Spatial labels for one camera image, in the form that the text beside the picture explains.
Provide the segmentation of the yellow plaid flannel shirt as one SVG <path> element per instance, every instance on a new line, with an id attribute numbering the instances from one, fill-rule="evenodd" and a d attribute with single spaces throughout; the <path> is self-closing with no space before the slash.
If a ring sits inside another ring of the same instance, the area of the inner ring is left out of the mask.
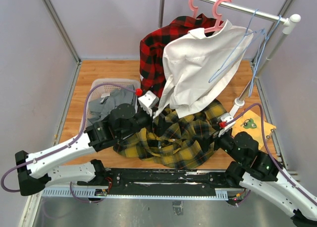
<path id="1" fill-rule="evenodd" d="M 162 136 L 142 128 L 116 143 L 113 150 L 127 158 L 139 158 L 169 168 L 194 169 L 215 153 L 211 137 L 218 129 L 218 118 L 226 112 L 216 99 L 202 111 L 183 118 L 179 118 L 175 110 L 166 108 L 161 114 L 165 115 L 168 128 Z"/>

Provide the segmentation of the grey button-up shirt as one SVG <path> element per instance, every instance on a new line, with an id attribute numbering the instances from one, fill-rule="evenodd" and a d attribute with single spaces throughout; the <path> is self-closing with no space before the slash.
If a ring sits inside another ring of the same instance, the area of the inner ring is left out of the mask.
<path id="1" fill-rule="evenodd" d="M 125 89 L 114 89 L 108 96 L 96 98 L 88 103 L 89 115 L 86 125 L 103 120 L 119 105 L 128 103 L 135 107 L 136 95 Z"/>

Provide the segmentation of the white shirt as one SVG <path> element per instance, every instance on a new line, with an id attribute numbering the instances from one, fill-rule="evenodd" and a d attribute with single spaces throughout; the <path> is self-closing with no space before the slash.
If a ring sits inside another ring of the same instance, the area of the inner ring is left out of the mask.
<path id="1" fill-rule="evenodd" d="M 198 28 L 166 45 L 166 83 L 156 113 L 168 106 L 182 118 L 206 108 L 237 72 L 253 36 L 252 30 L 226 20 L 211 36 Z"/>

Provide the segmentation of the blue wire hanger of grey shirt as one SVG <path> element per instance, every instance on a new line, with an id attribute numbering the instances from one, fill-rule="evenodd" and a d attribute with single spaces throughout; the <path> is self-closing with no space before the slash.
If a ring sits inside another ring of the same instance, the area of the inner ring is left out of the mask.
<path id="1" fill-rule="evenodd" d="M 250 88 L 248 89 L 248 97 L 251 97 L 251 95 L 253 93 L 253 87 L 254 87 L 254 83 L 255 83 L 256 73 L 258 72 L 258 67 L 259 67 L 260 61 L 262 59 L 266 44 L 267 44 L 268 40 L 270 39 L 271 35 L 274 33 L 274 31 L 278 27 L 278 25 L 281 21 L 281 18 L 282 18 L 282 16 L 279 15 L 278 21 L 277 21 L 275 27 L 271 31 L 266 32 L 265 29 L 263 29 L 263 32 L 262 32 L 262 34 L 264 36 L 263 44 L 259 45 L 256 57 L 255 57 L 253 75 L 252 75 L 252 78 L 250 80 Z"/>

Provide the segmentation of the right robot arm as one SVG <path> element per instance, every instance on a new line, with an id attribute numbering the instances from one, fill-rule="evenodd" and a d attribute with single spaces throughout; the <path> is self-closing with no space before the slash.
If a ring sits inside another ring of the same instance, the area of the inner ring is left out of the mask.
<path id="1" fill-rule="evenodd" d="M 317 225 L 317 198 L 296 182 L 258 142 L 246 132 L 211 137 L 214 149 L 224 150 L 233 161 L 224 174 L 229 187 L 240 186 L 274 204 L 297 227 Z"/>

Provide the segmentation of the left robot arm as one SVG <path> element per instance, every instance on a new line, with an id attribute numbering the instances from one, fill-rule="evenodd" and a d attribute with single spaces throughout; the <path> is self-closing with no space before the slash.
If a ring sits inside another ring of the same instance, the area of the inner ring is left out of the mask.
<path id="1" fill-rule="evenodd" d="M 125 141 L 142 128 L 151 128 L 157 135 L 161 135 L 167 126 L 162 116 L 154 123 L 154 115 L 148 109 L 135 111 L 131 105 L 124 103 L 111 110 L 103 120 L 92 125 L 82 127 L 80 133 L 58 145 L 36 153 L 19 151 L 15 154 L 17 165 L 19 193 L 22 196 L 36 194 L 66 178 L 66 173 L 71 177 L 78 175 L 82 182 L 92 182 L 101 185 L 106 180 L 106 173 L 100 161 L 85 164 L 87 171 L 81 168 L 67 167 L 60 174 L 57 171 L 62 165 L 75 158 L 97 153 L 114 146 L 120 141 Z"/>

